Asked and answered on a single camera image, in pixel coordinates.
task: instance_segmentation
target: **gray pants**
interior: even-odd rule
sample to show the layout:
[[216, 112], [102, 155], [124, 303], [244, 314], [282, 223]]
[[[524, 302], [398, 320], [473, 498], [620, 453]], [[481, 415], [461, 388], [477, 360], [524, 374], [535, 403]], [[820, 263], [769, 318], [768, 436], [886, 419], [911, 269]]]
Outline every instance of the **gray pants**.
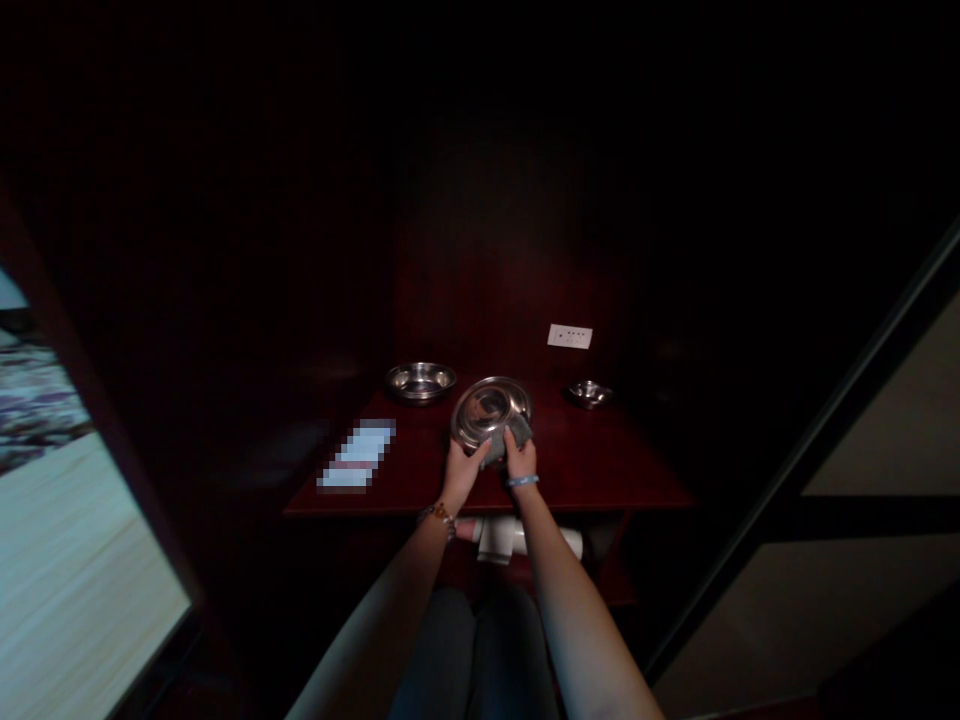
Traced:
[[540, 614], [507, 587], [474, 617], [463, 593], [437, 590], [390, 710], [413, 718], [559, 718]]

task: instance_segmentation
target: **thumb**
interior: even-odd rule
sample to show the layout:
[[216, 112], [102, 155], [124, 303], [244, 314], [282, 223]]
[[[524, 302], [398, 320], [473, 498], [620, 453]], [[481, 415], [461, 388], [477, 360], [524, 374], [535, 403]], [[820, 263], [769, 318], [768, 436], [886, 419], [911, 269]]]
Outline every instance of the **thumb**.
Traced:
[[475, 465], [479, 465], [483, 462], [483, 459], [487, 456], [487, 453], [490, 452], [490, 446], [493, 445], [493, 438], [487, 438], [483, 441], [483, 444], [477, 448], [477, 451], [470, 456], [470, 459], [474, 462]]
[[503, 444], [507, 446], [507, 457], [515, 457], [520, 452], [517, 449], [517, 439], [509, 425], [503, 429]]

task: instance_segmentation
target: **stainless steel bowl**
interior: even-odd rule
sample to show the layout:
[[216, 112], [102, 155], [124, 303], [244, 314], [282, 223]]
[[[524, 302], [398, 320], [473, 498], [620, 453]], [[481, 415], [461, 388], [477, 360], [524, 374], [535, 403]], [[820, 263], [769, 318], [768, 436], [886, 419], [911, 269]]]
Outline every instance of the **stainless steel bowl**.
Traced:
[[398, 365], [387, 373], [387, 392], [404, 405], [423, 407], [440, 402], [457, 384], [457, 374], [436, 363]]
[[593, 380], [578, 380], [564, 394], [572, 403], [587, 410], [596, 410], [613, 400], [613, 390]]
[[471, 386], [453, 409], [450, 436], [469, 450], [476, 450], [497, 428], [523, 415], [533, 422], [533, 398], [516, 380], [489, 377]]

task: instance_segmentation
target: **wooden tabletop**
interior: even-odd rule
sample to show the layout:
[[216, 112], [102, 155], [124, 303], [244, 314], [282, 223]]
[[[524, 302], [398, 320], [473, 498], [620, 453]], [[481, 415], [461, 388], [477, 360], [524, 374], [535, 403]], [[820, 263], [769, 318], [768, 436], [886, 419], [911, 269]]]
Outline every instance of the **wooden tabletop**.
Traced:
[[[416, 513], [432, 503], [443, 478], [450, 415], [460, 394], [479, 379], [461, 377], [450, 396], [426, 408], [402, 407], [378, 391], [360, 417], [394, 420], [396, 436], [370, 487], [333, 494], [318, 488], [316, 477], [311, 477], [285, 514]], [[540, 490], [553, 510], [638, 510], [695, 503], [625, 408], [613, 403], [587, 411], [567, 402], [559, 385], [521, 382], [533, 396]], [[321, 460], [317, 476], [329, 460], [330, 456]], [[462, 512], [512, 509], [499, 473], [487, 468], [480, 472]]]

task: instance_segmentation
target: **light wood floor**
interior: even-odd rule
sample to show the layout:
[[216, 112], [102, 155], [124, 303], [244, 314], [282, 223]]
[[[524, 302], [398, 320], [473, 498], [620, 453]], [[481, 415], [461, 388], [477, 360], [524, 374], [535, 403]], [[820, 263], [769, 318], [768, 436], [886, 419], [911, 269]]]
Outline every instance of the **light wood floor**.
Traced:
[[106, 717], [189, 605], [99, 435], [0, 477], [0, 718]]

